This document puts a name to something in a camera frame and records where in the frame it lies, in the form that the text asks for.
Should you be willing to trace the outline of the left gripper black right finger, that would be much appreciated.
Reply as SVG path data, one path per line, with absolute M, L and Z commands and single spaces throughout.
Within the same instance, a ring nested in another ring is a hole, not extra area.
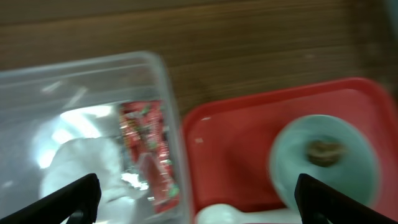
M 397 224 L 308 174 L 300 174 L 295 201 L 303 224 Z

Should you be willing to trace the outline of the brown food scrap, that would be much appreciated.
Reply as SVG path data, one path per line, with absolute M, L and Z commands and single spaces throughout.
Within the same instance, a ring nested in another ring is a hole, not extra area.
M 339 162 L 345 154 L 344 145 L 338 142 L 314 140 L 307 144 L 305 153 L 312 164 L 319 167 L 330 167 Z

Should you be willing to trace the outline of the white plastic spoon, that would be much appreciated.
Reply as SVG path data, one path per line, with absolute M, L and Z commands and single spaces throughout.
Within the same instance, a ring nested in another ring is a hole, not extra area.
M 228 204 L 214 204 L 200 210 L 196 224 L 301 223 L 297 212 L 288 208 L 245 213 Z

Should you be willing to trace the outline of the white napkin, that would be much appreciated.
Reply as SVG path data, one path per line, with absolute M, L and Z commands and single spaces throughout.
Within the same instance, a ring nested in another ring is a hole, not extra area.
M 142 223 L 148 186 L 124 168 L 121 146 L 111 138 L 73 139 L 60 146 L 45 168 L 40 198 L 94 173 L 101 187 L 97 223 Z

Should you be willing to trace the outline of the green bowl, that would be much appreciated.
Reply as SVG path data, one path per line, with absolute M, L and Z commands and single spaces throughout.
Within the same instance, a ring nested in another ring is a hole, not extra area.
M 292 210 L 298 209 L 294 191 L 300 174 L 364 205 L 374 204 L 381 178 L 367 138 L 348 122 L 322 114 L 292 121 L 271 147 L 269 175 L 279 198 Z

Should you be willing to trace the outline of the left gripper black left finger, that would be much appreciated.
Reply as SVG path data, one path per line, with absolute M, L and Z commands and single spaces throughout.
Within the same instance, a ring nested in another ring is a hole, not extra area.
M 91 173 L 1 219 L 1 224 L 76 224 L 96 222 L 100 181 Z

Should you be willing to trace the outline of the red snack wrapper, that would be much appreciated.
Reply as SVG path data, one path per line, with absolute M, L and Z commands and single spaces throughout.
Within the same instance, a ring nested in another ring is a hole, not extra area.
M 122 103 L 119 124 L 131 161 L 149 184 L 155 213 L 176 207 L 180 190 L 174 180 L 162 102 Z

